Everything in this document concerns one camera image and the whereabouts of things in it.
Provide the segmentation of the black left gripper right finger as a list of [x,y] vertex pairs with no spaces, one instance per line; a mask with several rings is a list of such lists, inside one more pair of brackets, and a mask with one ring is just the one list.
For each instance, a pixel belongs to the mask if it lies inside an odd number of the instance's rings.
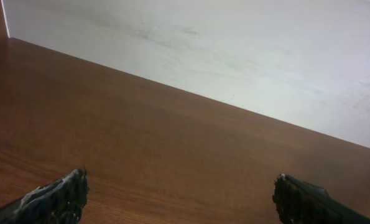
[[332,199],[317,185],[281,174],[272,200],[285,224],[370,224],[370,218]]

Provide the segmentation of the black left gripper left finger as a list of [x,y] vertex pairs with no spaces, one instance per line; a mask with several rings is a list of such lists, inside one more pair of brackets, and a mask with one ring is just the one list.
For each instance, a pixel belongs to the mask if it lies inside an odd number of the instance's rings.
[[75,169],[0,207],[0,224],[77,224],[89,189],[87,172]]

